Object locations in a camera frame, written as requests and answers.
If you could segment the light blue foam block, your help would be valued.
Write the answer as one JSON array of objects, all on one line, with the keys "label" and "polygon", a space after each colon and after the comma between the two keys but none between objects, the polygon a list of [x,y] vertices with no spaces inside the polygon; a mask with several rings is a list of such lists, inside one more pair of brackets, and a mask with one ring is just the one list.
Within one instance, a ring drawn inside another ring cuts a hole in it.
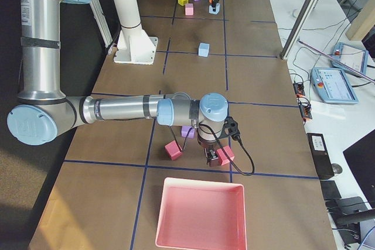
[{"label": "light blue foam block", "polygon": [[209,13],[212,15],[217,15],[220,12],[220,3],[215,6],[209,5]]},{"label": "light blue foam block", "polygon": [[209,49],[210,49],[210,45],[208,43],[201,42],[199,44],[199,48],[198,48],[198,56],[200,56],[200,57],[208,57],[208,55],[209,55]]}]

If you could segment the pink foam block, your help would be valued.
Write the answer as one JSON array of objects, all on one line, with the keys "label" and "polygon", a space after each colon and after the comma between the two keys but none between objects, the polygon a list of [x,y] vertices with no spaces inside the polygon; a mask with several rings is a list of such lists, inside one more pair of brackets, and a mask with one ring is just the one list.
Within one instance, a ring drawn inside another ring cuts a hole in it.
[{"label": "pink foam block", "polygon": [[186,4],[185,5],[185,15],[186,16],[193,16],[194,15],[194,5],[193,4]]}]

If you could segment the purple foam block right side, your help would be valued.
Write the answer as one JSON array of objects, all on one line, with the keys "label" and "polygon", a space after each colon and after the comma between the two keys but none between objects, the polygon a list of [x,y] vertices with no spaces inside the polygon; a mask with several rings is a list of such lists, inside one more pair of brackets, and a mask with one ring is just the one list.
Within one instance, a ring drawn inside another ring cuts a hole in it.
[{"label": "purple foam block right side", "polygon": [[195,137],[195,128],[191,126],[182,126],[181,136],[183,138],[193,139]]}]

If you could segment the dark red foam block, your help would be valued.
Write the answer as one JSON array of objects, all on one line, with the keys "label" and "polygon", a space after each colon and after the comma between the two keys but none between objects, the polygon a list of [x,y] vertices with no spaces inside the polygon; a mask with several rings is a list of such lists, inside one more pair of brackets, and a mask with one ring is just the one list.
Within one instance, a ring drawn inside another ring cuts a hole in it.
[{"label": "dark red foam block", "polygon": [[170,160],[176,160],[182,156],[183,152],[181,151],[179,144],[175,141],[171,141],[165,145],[165,151],[167,152]]}]

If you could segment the pink plastic tray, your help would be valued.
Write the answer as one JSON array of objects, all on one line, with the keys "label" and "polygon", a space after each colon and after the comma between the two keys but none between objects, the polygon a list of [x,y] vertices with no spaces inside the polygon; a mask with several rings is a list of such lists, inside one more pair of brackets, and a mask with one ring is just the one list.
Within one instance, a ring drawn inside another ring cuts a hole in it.
[{"label": "pink plastic tray", "polygon": [[176,249],[247,249],[244,186],[167,177],[155,244]]}]

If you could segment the black power box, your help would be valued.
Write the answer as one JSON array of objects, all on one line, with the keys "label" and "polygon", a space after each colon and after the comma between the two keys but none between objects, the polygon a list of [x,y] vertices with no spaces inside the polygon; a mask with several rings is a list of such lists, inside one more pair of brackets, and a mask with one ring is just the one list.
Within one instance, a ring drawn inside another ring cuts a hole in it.
[{"label": "black power box", "polygon": [[324,137],[321,133],[307,133],[308,143],[318,177],[328,180],[334,176]]}]

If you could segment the teach pendant near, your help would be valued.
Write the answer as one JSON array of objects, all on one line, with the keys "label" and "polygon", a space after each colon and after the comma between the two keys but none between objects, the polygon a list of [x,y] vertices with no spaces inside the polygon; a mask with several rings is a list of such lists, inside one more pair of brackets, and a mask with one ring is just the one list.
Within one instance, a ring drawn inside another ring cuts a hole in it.
[{"label": "teach pendant near", "polygon": [[342,69],[314,67],[311,70],[311,82],[320,99],[327,104],[359,103]]}]

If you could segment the teach pendant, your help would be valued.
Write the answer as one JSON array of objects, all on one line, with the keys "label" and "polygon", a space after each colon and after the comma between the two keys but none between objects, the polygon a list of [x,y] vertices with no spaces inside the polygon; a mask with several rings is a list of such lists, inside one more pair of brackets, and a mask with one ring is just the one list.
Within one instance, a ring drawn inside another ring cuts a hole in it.
[{"label": "teach pendant", "polygon": [[339,42],[333,47],[331,56],[342,64],[362,74],[366,74],[367,61],[369,58],[369,52],[367,50]]},{"label": "teach pendant", "polygon": [[311,70],[311,82],[320,99],[327,104],[359,103],[342,69],[314,67]]}]

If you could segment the teach pendant far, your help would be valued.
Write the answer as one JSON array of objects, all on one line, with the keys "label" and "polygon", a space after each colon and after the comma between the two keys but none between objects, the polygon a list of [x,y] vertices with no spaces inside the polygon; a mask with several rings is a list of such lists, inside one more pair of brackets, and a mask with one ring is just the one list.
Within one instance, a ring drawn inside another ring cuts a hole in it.
[{"label": "teach pendant far", "polygon": [[333,47],[331,56],[342,64],[362,74],[366,74],[367,61],[369,58],[369,52],[367,50],[339,42]]}]

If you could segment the aluminium frame post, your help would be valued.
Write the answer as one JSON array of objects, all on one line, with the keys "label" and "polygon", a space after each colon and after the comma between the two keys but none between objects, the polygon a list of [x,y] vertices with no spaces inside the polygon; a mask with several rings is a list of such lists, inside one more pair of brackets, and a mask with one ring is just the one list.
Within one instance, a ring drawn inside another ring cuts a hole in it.
[{"label": "aluminium frame post", "polygon": [[294,44],[296,43],[298,36],[308,18],[310,13],[312,12],[313,8],[317,4],[318,0],[305,0],[300,12],[296,18],[296,21],[292,27],[292,30],[287,38],[287,41],[280,53],[280,58],[282,60],[286,60],[293,48]]}]

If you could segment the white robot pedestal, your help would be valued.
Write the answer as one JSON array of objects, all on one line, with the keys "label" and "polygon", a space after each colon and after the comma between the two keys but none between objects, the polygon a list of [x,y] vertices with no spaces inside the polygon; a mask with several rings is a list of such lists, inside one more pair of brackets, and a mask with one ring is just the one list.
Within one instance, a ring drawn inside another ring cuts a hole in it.
[{"label": "white robot pedestal", "polygon": [[157,37],[150,37],[143,30],[137,0],[113,0],[120,21],[120,35],[116,63],[143,64],[154,63]]}]

